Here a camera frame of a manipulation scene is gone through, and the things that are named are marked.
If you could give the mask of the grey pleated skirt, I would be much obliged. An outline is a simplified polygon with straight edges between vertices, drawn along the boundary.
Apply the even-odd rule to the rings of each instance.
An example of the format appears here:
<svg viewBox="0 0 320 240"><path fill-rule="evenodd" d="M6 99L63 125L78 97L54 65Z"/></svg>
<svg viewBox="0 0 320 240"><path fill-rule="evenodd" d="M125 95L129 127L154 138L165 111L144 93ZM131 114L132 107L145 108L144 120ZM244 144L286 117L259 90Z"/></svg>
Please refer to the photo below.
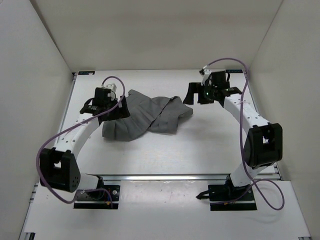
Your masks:
<svg viewBox="0 0 320 240"><path fill-rule="evenodd" d="M131 89L126 100L130 116L103 123L102 137L108 141L130 142L146 132L173 135L180 120L194 113L179 96L151 98Z"/></svg>

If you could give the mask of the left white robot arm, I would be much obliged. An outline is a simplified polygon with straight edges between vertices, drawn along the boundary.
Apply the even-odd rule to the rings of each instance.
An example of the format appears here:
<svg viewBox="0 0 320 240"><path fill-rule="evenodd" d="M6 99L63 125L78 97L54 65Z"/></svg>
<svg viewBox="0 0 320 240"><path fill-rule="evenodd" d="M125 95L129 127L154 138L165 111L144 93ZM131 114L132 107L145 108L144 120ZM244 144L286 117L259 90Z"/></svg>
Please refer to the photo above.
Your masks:
<svg viewBox="0 0 320 240"><path fill-rule="evenodd" d="M100 177L81 173L77 158L86 141L103 122L130 116L126 99L118 99L116 89L114 83L97 87L94 97L80 110L74 123L76 128L64 133L52 148L41 150L39 168L51 188L70 193L86 190L93 199L104 195L105 187Z"/></svg>

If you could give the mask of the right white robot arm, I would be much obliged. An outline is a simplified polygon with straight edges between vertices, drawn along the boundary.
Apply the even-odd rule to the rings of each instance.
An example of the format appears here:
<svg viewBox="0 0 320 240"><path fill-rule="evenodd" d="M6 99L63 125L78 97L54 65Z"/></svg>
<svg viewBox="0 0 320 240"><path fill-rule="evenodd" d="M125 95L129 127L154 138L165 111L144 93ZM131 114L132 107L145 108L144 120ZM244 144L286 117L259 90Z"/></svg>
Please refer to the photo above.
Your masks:
<svg viewBox="0 0 320 240"><path fill-rule="evenodd" d="M194 104L194 95L201 105L219 104L239 123L240 132L246 133L243 148L244 162L230 174L230 184L224 187L224 195L236 200L242 188L249 185L262 170L283 158L283 128L279 123L270 123L242 98L237 87L230 86L230 74L226 71L201 70L202 82L190 82L183 103Z"/></svg>

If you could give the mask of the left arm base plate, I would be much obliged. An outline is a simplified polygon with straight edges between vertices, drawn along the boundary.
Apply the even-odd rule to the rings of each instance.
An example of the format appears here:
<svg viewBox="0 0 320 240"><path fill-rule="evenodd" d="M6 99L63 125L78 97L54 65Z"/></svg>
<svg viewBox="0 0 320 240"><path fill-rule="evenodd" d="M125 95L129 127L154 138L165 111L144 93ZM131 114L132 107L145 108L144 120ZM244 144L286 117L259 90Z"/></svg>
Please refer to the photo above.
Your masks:
<svg viewBox="0 0 320 240"><path fill-rule="evenodd" d="M117 210L119 208L121 186L103 185L104 190L83 193L73 203L74 209L83 210Z"/></svg>

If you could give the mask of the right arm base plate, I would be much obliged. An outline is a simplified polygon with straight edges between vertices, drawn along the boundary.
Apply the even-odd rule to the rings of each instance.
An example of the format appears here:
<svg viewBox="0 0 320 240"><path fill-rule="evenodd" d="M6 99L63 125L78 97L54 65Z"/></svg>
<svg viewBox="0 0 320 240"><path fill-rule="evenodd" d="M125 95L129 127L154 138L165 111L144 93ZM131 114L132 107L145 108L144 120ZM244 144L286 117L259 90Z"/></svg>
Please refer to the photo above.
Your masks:
<svg viewBox="0 0 320 240"><path fill-rule="evenodd" d="M210 184L200 192L198 200L209 200L210 211L256 211L257 205L252 187L231 188L227 184Z"/></svg>

